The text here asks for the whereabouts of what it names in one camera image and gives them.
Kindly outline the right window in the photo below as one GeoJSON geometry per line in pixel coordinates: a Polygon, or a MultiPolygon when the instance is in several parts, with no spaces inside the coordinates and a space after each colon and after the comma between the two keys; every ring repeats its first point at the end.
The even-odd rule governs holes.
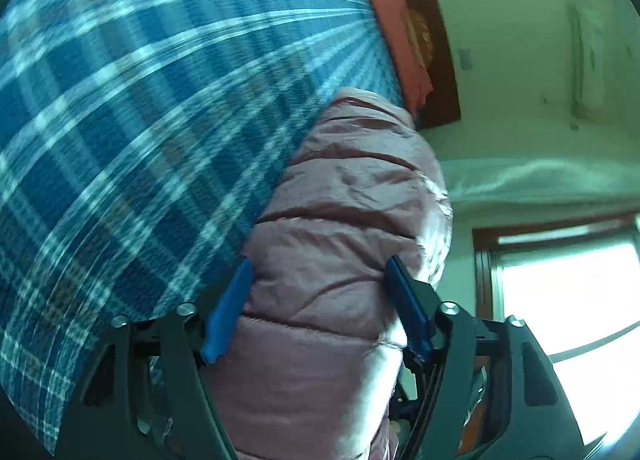
{"type": "Polygon", "coordinates": [[[639,215],[472,232],[477,315],[526,321],[582,439],[611,451],[639,427],[639,215]]]}

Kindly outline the pink quilted down jacket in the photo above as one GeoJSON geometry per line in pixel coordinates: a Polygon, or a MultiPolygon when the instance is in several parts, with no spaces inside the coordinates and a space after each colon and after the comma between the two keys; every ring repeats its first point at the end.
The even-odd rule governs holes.
{"type": "Polygon", "coordinates": [[[436,284],[452,209],[404,108],[340,90],[244,248],[254,284],[228,352],[204,372],[242,459],[390,459],[407,338],[384,286],[398,256],[436,284]]]}

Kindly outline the white wall socket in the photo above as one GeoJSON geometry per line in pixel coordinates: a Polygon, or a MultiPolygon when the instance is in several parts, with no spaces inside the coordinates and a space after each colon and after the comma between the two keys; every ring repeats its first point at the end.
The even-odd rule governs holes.
{"type": "Polygon", "coordinates": [[[462,71],[471,71],[473,69],[472,53],[468,48],[459,48],[458,57],[462,71]]]}

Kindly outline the blue plaid bed sheet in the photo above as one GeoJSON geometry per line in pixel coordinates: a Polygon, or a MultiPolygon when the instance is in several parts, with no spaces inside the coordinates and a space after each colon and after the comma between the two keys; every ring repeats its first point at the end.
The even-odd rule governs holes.
{"type": "Polygon", "coordinates": [[[104,327],[232,269],[344,86],[401,98],[369,0],[11,0],[1,385],[47,450],[104,327]]]}

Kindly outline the red pillow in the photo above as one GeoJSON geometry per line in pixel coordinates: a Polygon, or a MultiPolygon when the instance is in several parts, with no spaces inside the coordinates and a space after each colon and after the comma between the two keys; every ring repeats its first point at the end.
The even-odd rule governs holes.
{"type": "Polygon", "coordinates": [[[428,69],[420,66],[409,42],[404,13],[411,8],[406,0],[369,1],[392,56],[405,108],[417,116],[434,86],[428,69]]]}

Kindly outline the small brown embroidered cushion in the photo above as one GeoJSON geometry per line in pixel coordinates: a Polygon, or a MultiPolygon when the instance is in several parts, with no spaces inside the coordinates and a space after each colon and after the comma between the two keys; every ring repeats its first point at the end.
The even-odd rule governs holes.
{"type": "Polygon", "coordinates": [[[426,19],[414,9],[407,9],[404,19],[416,60],[423,69],[427,70],[431,67],[434,58],[434,44],[426,19]]]}

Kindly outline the dark wooden headboard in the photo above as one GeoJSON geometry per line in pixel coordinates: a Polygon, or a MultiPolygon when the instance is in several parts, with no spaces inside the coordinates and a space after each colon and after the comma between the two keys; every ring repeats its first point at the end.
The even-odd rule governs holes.
{"type": "Polygon", "coordinates": [[[440,128],[461,120],[454,61],[438,0],[406,0],[410,26],[418,38],[420,53],[433,91],[420,110],[421,130],[440,128]]]}

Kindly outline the green curtain right of headboard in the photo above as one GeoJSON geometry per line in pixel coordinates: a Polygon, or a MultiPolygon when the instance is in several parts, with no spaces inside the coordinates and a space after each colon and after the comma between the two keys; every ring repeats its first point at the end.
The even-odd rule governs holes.
{"type": "Polygon", "coordinates": [[[457,204],[569,204],[637,200],[639,163],[584,158],[442,160],[457,204]]]}

